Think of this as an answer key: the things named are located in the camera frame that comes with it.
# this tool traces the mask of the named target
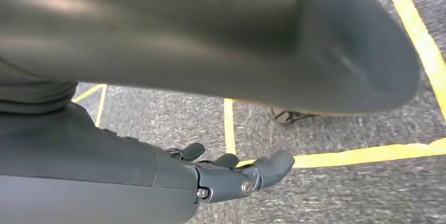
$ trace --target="robotic hand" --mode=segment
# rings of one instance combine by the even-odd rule
[[[222,155],[215,161],[192,163],[205,152],[204,146],[197,142],[184,150],[168,149],[167,152],[183,160],[195,174],[198,201],[204,203],[243,198],[253,191],[273,186],[285,177],[295,162],[290,153],[278,151],[270,158],[262,157],[239,168],[236,168],[239,159],[233,154]]]

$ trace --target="yellow tape line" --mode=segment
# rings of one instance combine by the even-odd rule
[[[225,120],[225,145],[226,153],[236,154],[236,141],[234,138],[234,115],[232,112],[232,99],[224,100],[224,120]]]
[[[101,88],[102,88],[102,93],[100,95],[99,106],[98,106],[98,113],[96,115],[96,121],[95,121],[96,127],[99,127],[99,125],[100,125],[100,119],[101,119],[101,116],[102,116],[102,111],[104,110],[104,101],[105,101],[105,95],[107,93],[107,85],[106,84],[96,85],[96,86],[90,88],[89,90],[87,90],[86,92],[84,92],[83,94],[81,94],[81,95],[79,95],[76,98],[71,100],[72,102],[77,103],[77,102],[85,99],[86,97],[92,95],[93,93],[95,93],[96,91],[98,91]]]
[[[424,70],[446,120],[446,65],[412,0],[392,0],[420,55]]]
[[[96,86],[90,88],[89,90],[87,90],[86,92],[84,92],[83,94],[81,94],[81,95],[77,96],[76,98],[72,99],[71,101],[74,102],[74,103],[77,103],[77,102],[85,99],[86,97],[92,95],[94,92],[98,91],[102,87],[103,87],[103,84],[96,85]]]
[[[408,158],[446,155],[446,138],[427,144],[395,144],[364,149],[347,150],[339,153],[323,153],[294,156],[293,168],[319,168],[383,162]],[[238,166],[252,163],[242,161]]]
[[[98,107],[98,113],[96,115],[96,127],[99,127],[100,125],[100,118],[102,116],[102,111],[104,110],[104,101],[105,101],[105,94],[107,93],[107,85],[102,85],[102,93],[100,95],[100,101],[99,101],[99,107]]]

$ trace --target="gray prosthetic arm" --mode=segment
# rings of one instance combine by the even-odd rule
[[[0,5],[0,58],[34,79],[180,90],[331,115],[394,109],[419,82],[411,42],[375,0]]]
[[[95,127],[79,105],[43,115],[0,113],[2,224],[184,223],[198,204],[278,183],[294,158],[280,151],[236,167],[226,154],[194,163],[199,143],[161,148]]]

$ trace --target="gray fabric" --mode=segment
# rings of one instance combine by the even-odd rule
[[[0,112],[42,114],[60,109],[72,99],[76,86],[43,80],[0,57]]]

